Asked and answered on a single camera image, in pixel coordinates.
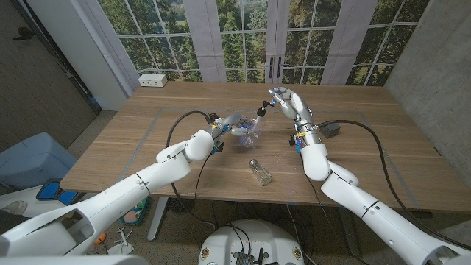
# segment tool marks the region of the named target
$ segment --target white robotic arm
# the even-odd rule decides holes
[[[269,90],[282,111],[294,120],[295,141],[306,175],[326,180],[321,190],[333,201],[360,217],[407,264],[469,264],[471,252],[438,240],[403,218],[390,207],[358,187],[358,178],[327,160],[327,150],[316,134],[312,113],[306,103],[288,88]]]
[[[157,155],[157,163],[146,167],[90,199],[36,216],[1,236],[0,255],[81,255],[115,220],[154,190],[186,176],[192,161],[203,160],[232,126],[247,122],[234,114],[217,119],[187,141],[169,146]],[[68,227],[64,216],[76,213],[81,219]]]

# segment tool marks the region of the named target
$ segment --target window pane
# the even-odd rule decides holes
[[[307,45],[308,31],[288,32],[286,39],[285,63],[289,66],[303,66]]]
[[[242,30],[239,0],[216,0],[221,31]]]
[[[150,37],[146,41],[159,69],[177,69],[165,37]]]
[[[363,85],[370,69],[371,66],[352,67],[346,85]]]
[[[221,35],[221,39],[226,68],[244,67],[242,34],[223,34]]]
[[[168,81],[182,81],[180,75],[177,72],[165,72],[163,71],[162,74],[166,74]]]
[[[332,42],[333,30],[316,30],[311,32],[309,43],[307,66],[324,66],[329,56],[330,43]]]
[[[201,73],[198,71],[194,72],[182,72],[183,81],[192,81],[192,82],[201,82],[203,79],[201,78]]]
[[[388,27],[368,29],[366,32],[363,43],[361,44],[360,52],[355,60],[355,64],[371,63],[375,60],[376,53],[383,42],[384,36],[388,31]]]
[[[169,41],[180,69],[191,70],[199,68],[191,36],[170,37]]]
[[[117,35],[139,34],[132,21],[131,14],[122,0],[99,0],[103,12],[107,16]]]
[[[392,66],[375,66],[367,85],[384,86],[392,69]]]
[[[305,69],[304,78],[302,82],[309,85],[318,85],[321,83],[322,74],[324,73],[323,68],[319,69]]]
[[[190,32],[183,0],[157,0],[157,6],[167,33]]]
[[[137,71],[155,68],[154,62],[141,38],[122,38],[120,41]]]
[[[128,0],[128,2],[143,34],[163,33],[152,0]]]
[[[283,69],[283,84],[300,84],[302,69]]]
[[[406,0],[397,21],[418,22],[427,7],[428,0]]]
[[[267,0],[244,0],[244,28],[266,29]]]
[[[288,28],[311,27],[313,0],[291,0],[289,3]]]
[[[242,70],[228,70],[226,71],[228,82],[245,82],[244,71]]]
[[[319,0],[314,16],[315,27],[334,27],[340,13],[341,0]]]
[[[247,82],[265,82],[265,70],[247,70]]]
[[[260,68],[265,65],[266,33],[249,33],[245,35],[246,61],[249,68]]]
[[[414,29],[415,26],[393,26],[378,57],[378,62],[396,63]]]
[[[391,23],[403,0],[380,0],[376,5],[370,25]]]

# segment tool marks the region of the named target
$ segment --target concrete wall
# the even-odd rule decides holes
[[[471,187],[471,1],[431,0],[385,87]]]
[[[126,96],[71,1],[28,3],[102,109],[119,110]]]

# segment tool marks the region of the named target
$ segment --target forest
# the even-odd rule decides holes
[[[428,1],[406,0],[402,8],[403,0],[378,1],[347,85],[384,85],[415,29],[392,22],[418,22]],[[137,71],[202,81],[183,0],[128,0],[134,19],[125,0],[99,3]],[[227,81],[265,82],[268,0],[216,5]],[[341,0],[290,1],[283,83],[320,83],[340,8]]]

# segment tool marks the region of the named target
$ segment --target white power strip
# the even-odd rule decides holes
[[[167,83],[165,74],[143,74],[139,77],[142,86],[163,87]]]

